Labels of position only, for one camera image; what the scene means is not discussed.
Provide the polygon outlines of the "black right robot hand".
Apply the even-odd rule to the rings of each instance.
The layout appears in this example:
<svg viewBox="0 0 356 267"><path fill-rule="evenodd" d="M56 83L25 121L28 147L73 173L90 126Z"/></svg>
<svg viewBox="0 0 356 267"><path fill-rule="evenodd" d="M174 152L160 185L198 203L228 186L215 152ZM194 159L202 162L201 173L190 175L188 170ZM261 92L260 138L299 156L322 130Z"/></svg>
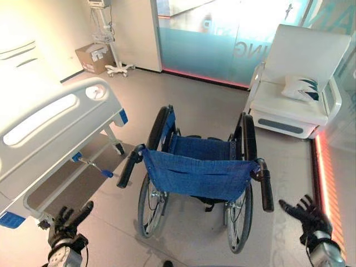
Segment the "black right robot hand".
<svg viewBox="0 0 356 267"><path fill-rule="evenodd" d="M314 242L317 239L314 233L317 231L324 233L326 238L331 239L332 224L310 195L305 194L295 206L283 199L280 199L278 203L283 211L301 222L303 230L299 238L301 244L305 245L307 240Z"/></svg>

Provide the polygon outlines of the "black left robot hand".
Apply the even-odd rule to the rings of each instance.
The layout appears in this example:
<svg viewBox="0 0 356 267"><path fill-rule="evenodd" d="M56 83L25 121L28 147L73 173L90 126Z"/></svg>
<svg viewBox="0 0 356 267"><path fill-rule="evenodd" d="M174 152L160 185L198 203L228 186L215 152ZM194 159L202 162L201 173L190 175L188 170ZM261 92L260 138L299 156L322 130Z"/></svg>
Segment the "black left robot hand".
<svg viewBox="0 0 356 267"><path fill-rule="evenodd" d="M82 209L74 214L74 209L63 206L50 227L48 243L53 248L59 241L74 239L80 223L89 216L94 208L94 202L89 201Z"/></svg>

